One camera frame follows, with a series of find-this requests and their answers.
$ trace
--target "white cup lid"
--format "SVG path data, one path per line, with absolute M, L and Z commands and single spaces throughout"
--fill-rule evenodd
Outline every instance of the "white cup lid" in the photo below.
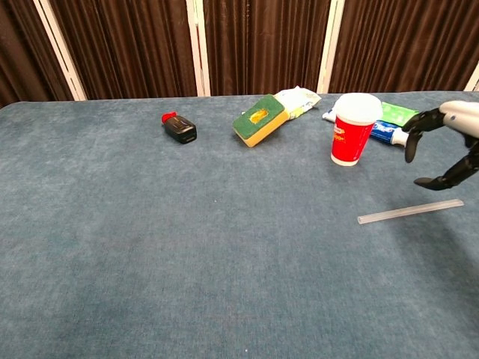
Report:
M 360 126 L 382 118 L 381 101 L 370 93 L 345 93 L 336 101 L 335 110 L 343 121 Z

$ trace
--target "label on cup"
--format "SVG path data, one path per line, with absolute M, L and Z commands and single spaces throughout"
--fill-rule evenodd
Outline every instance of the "label on cup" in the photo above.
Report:
M 344 162 L 354 162 L 361 156 L 374 123 L 366 126 L 352 125 L 336 117 L 332 155 Z

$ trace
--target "red cup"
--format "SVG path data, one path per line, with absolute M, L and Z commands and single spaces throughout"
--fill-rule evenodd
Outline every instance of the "red cup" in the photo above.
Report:
M 341 166 L 358 163 L 373 125 L 382 117 L 381 101 L 369 93 L 346 93 L 335 103 L 331 159 Z

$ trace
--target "sponge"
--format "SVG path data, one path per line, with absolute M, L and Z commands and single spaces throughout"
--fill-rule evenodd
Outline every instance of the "sponge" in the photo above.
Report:
M 268 94 L 238 117 L 233 122 L 233 129 L 248 147 L 253 147 L 288 119 L 284 106 Z

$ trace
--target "toothpaste tube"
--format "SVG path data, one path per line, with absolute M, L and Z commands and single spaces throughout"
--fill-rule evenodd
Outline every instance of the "toothpaste tube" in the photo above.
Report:
M 323 115 L 323 119 L 328 120 L 329 122 L 335 122 L 336 113 L 334 109 L 326 112 Z M 374 123 L 370 137 L 387 144 L 400 144 L 401 146 L 406 146 L 408 134 L 405 133 L 399 126 L 378 120 Z

